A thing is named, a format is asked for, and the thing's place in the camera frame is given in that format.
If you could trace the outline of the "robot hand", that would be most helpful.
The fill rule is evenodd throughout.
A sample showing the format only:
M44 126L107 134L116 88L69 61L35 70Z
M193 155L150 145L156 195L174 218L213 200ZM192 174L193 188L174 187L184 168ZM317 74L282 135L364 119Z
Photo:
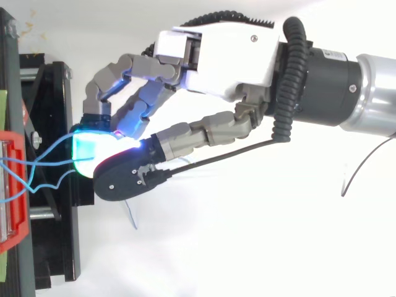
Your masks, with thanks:
M158 164L246 138L270 105L278 47L270 23L197 19L160 32L145 54L121 55L86 86L73 157L92 163L77 171L92 179L99 198L118 202L173 175ZM178 90L215 96L235 108L143 139L150 118Z

